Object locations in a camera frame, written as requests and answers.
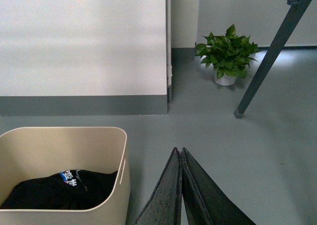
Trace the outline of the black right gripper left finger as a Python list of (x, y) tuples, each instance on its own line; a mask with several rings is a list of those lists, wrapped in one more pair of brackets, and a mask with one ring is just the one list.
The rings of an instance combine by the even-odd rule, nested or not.
[(182, 208), (182, 166), (173, 148), (148, 202), (137, 217), (136, 225), (179, 225)]

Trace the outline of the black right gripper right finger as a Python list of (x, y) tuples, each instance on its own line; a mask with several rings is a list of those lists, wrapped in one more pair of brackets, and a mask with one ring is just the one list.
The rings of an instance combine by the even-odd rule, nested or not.
[(254, 222), (241, 211), (218, 187), (208, 173), (183, 148), (182, 195), (190, 225), (253, 225)]

